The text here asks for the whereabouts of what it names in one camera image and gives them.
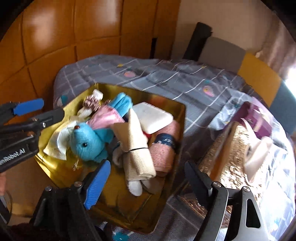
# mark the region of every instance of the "golden box lid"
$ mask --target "golden box lid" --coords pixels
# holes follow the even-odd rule
[[[124,92],[132,98],[134,104],[147,102],[171,113],[174,119],[180,124],[181,136],[179,140],[180,143],[182,142],[185,121],[184,104],[148,92],[97,83],[64,107],[65,117],[62,122],[44,129],[41,133],[39,139],[40,151],[35,156],[35,159],[59,188],[69,187],[75,181],[83,180],[84,177],[89,172],[95,170],[98,165],[93,161],[79,161],[77,169],[74,171],[73,165],[77,161],[77,158],[75,158],[71,151],[67,151],[66,161],[50,157],[43,152],[43,149],[46,147],[55,129],[62,123],[68,121],[71,116],[77,114],[82,106],[83,100],[88,95],[92,94],[95,88],[104,94],[103,101],[113,99],[120,92]],[[174,159],[173,170],[166,176],[164,188],[159,194],[150,194],[143,191],[141,196],[133,196],[126,187],[123,169],[118,169],[112,164],[110,176],[103,188],[100,198],[97,204],[89,211],[91,218],[101,221],[110,221],[114,225],[135,232],[152,232],[157,225],[168,197],[171,195],[172,184],[181,156],[181,150],[182,148],[179,148]]]

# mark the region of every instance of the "brown wooden wall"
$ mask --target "brown wooden wall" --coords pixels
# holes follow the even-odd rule
[[[52,107],[65,65],[98,54],[168,59],[180,0],[34,0],[0,42],[0,104],[37,97]]]

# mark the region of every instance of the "bed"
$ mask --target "bed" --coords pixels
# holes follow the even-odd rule
[[[149,235],[99,223],[106,233],[129,240],[193,240],[202,220],[178,198],[186,182],[183,166],[203,157],[243,102],[256,97],[266,103],[245,80],[223,69],[187,60],[137,59],[98,55],[64,66],[54,82],[54,107],[65,106],[94,83],[108,83],[162,95],[185,104],[183,154],[172,197]],[[270,240],[278,240],[295,214],[295,160],[292,145],[274,119],[273,147],[266,160],[266,190],[259,205]],[[269,210],[277,207],[277,212]]]

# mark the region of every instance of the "purple bag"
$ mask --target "purple bag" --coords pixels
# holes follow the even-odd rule
[[[242,120],[242,118],[244,118],[247,122],[249,122],[257,138],[261,139],[264,136],[269,137],[272,131],[272,126],[269,122],[272,120],[268,120],[269,122],[266,120],[270,118],[271,115],[266,114],[266,111],[270,114],[266,108],[262,109],[262,107],[259,108],[253,103],[244,102],[230,122],[237,121],[241,124],[244,124]]]

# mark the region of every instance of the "pink towel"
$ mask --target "pink towel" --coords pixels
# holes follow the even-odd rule
[[[154,168],[158,176],[164,176],[173,168],[177,142],[180,137],[180,125],[175,120],[153,134],[155,140],[149,147]]]
[[[114,123],[124,123],[117,110],[109,105],[102,105],[87,122],[93,129],[110,128]]]

